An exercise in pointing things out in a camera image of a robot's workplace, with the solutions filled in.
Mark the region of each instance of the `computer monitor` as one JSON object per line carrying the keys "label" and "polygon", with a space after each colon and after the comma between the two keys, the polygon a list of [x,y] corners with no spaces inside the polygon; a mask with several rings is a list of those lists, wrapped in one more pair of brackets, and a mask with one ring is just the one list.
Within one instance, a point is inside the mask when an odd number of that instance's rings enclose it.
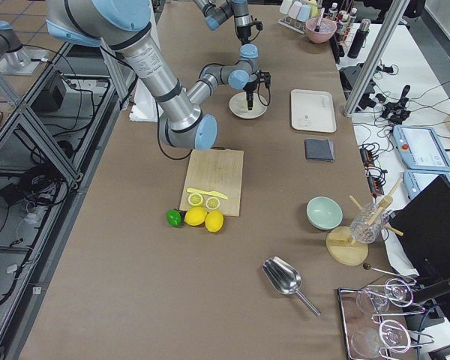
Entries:
{"label": "computer monitor", "polygon": [[[405,254],[430,286],[450,278],[450,182],[439,175],[390,224],[400,231]],[[450,293],[436,299],[450,321]]]}

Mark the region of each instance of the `yellow knife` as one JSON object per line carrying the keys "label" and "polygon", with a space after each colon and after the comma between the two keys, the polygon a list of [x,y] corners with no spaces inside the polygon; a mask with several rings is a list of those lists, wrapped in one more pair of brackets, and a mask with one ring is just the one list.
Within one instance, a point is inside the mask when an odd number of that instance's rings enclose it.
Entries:
{"label": "yellow knife", "polygon": [[203,194],[203,195],[210,195],[211,197],[220,197],[221,199],[228,199],[228,196],[223,194],[223,193],[219,193],[218,191],[204,191],[204,190],[200,190],[200,189],[194,189],[192,187],[189,187],[187,189],[188,193],[198,193],[198,194]]}

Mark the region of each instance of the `scoop handle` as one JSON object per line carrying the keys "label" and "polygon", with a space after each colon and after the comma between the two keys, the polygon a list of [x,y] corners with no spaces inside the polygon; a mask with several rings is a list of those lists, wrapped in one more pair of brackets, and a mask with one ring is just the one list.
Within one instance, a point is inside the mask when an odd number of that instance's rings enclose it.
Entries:
{"label": "scoop handle", "polygon": [[316,317],[319,317],[322,313],[320,313],[320,310],[318,310],[315,305],[313,305],[310,300],[307,299],[307,296],[303,295],[301,291],[297,290],[295,293],[300,298],[300,300],[303,301],[305,305],[307,305],[307,308],[310,309],[312,313],[315,314]]}

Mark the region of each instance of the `white plate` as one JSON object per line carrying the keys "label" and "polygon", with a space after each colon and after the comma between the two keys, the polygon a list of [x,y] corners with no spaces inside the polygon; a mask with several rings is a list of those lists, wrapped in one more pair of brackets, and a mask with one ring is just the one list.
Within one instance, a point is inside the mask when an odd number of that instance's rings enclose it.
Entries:
{"label": "white plate", "polygon": [[247,94],[244,92],[233,95],[228,105],[230,110],[232,110],[232,113],[237,115],[239,118],[255,119],[262,116],[265,111],[267,111],[267,106],[263,105],[267,104],[265,98],[260,95],[260,99],[262,100],[261,103],[258,96],[258,94],[253,93],[253,109],[250,111],[247,107]]}
{"label": "white plate", "polygon": [[337,130],[332,95],[325,91],[292,90],[292,128],[333,133]]}

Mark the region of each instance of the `cutting board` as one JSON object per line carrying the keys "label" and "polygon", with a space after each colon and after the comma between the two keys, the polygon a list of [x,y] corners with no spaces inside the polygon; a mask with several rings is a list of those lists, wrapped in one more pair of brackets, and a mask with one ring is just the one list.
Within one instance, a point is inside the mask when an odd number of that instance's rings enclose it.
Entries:
{"label": "cutting board", "polygon": [[240,215],[242,194],[242,150],[193,150],[188,163],[187,176],[181,194],[180,210],[188,210],[188,188],[219,191],[228,196],[220,199],[223,215]]}

